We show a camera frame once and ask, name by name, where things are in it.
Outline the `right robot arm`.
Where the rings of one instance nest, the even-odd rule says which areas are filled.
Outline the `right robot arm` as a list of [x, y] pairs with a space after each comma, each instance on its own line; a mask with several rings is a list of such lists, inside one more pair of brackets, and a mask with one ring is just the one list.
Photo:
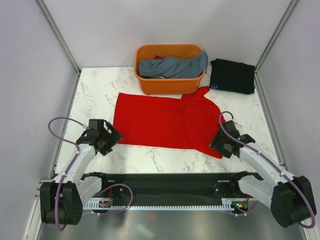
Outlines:
[[250, 135], [239, 133], [232, 120], [220, 122], [210, 148], [226, 158], [234, 155], [245, 161], [262, 178], [258, 180], [245, 171], [235, 174], [229, 184], [233, 196], [255, 198], [284, 228], [294, 224], [305, 229], [315, 227], [317, 209], [310, 181], [273, 162]]

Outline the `red t shirt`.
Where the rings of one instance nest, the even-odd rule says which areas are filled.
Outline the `red t shirt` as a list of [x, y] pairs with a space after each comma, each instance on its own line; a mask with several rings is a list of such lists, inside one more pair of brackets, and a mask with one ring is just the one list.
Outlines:
[[113, 126], [125, 145], [197, 150], [221, 159], [210, 144], [219, 129], [219, 107], [205, 97], [209, 87], [180, 99], [120, 93]]

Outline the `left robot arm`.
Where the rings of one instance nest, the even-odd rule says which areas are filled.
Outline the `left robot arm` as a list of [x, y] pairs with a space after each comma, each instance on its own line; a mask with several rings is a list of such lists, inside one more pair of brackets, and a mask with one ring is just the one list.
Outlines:
[[74, 154], [51, 181], [42, 183], [40, 194], [41, 221], [55, 224], [59, 230], [66, 225], [77, 225], [83, 214], [83, 206], [95, 194], [106, 196], [108, 182], [96, 174], [84, 176], [89, 163], [97, 154], [105, 156], [123, 136], [104, 119], [90, 119], [84, 131], [72, 143]]

